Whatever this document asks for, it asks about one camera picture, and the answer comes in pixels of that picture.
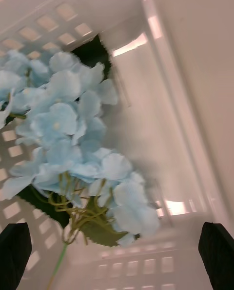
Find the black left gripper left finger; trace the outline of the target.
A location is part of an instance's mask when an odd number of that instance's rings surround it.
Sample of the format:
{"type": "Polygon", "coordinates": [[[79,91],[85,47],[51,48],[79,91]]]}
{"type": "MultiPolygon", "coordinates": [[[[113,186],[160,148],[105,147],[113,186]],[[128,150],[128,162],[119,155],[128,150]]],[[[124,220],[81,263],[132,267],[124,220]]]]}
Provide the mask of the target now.
{"type": "Polygon", "coordinates": [[[0,234],[0,289],[17,289],[32,252],[27,223],[8,224],[0,234]]]}

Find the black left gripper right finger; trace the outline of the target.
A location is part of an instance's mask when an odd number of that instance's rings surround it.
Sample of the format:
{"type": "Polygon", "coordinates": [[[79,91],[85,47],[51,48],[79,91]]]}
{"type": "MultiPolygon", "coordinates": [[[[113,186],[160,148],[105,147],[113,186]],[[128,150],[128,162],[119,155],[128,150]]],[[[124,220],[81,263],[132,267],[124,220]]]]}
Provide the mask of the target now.
{"type": "Polygon", "coordinates": [[[198,251],[212,288],[234,290],[234,239],[222,224],[203,224],[198,251]]]}

